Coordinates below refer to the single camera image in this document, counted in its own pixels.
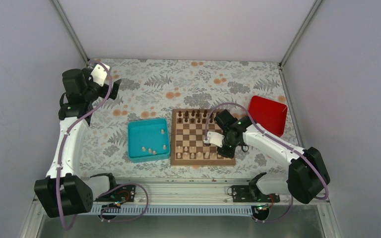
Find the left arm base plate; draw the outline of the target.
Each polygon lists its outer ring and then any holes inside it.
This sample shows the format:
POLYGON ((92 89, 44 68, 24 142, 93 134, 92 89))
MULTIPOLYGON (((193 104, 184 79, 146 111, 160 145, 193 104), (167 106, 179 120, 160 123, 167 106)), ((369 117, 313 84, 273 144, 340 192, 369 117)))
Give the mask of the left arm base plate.
POLYGON ((124 185, 115 191, 96 198, 97 202, 134 202, 136 186, 135 185, 124 185))

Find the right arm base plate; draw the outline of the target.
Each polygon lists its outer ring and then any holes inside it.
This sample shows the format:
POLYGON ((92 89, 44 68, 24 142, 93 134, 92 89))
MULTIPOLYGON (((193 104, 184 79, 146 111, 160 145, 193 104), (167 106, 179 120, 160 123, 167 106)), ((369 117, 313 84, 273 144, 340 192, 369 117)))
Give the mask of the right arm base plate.
POLYGON ((233 185, 227 190, 235 203, 268 203, 280 202, 278 194, 263 194, 249 185, 233 185))

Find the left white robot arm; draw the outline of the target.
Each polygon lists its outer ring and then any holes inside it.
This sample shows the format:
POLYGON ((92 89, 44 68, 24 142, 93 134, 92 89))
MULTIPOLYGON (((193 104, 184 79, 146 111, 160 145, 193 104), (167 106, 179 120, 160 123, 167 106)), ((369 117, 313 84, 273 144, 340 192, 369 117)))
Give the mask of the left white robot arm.
POLYGON ((70 69, 62 74, 65 92, 60 98, 60 135, 54 159, 44 179, 34 185, 35 194, 50 218, 90 212, 100 195, 111 201, 118 187, 111 173, 98 174, 86 182, 81 179, 79 162, 89 130, 93 103, 98 98, 115 99, 121 80, 107 82, 109 66, 70 69))

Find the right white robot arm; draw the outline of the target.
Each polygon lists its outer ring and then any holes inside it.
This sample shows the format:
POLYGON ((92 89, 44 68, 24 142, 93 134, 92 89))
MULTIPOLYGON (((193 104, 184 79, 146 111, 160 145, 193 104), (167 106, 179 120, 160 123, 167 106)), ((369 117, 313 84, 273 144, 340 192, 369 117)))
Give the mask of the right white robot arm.
POLYGON ((309 203, 328 194, 329 177, 315 148, 290 144, 256 123, 241 108, 241 119, 224 109, 236 100, 213 102, 210 92, 173 100, 179 91, 156 100, 154 91, 143 91, 105 110, 113 120, 97 127, 101 132, 100 167, 134 178, 254 178, 249 196, 261 202, 268 193, 292 194, 309 203))

